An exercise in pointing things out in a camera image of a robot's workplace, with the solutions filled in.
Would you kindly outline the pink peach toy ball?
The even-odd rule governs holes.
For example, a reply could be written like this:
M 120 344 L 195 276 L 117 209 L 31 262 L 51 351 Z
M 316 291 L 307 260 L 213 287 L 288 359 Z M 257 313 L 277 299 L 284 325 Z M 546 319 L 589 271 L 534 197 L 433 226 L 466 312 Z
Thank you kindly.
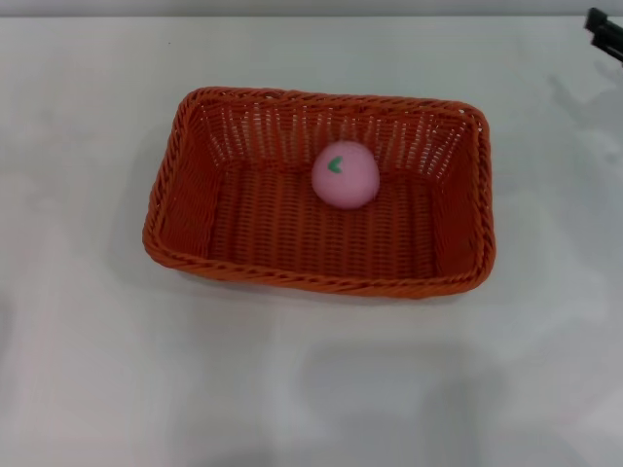
M 381 176 L 369 149 L 357 142 L 338 141 L 325 147 L 316 158 L 311 184 L 325 203 L 340 209 L 357 209 L 377 195 Z

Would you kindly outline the orange woven plastic basket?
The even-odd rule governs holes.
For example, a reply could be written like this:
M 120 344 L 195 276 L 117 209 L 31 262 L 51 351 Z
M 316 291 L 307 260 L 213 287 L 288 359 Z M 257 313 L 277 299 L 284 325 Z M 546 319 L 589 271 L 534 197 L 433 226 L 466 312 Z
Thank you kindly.
M 373 201 L 323 202 L 330 143 L 370 149 Z M 457 101 L 202 88 L 179 104 L 142 231 L 157 263 L 214 280 L 420 299 L 478 287 L 495 262 L 490 129 Z

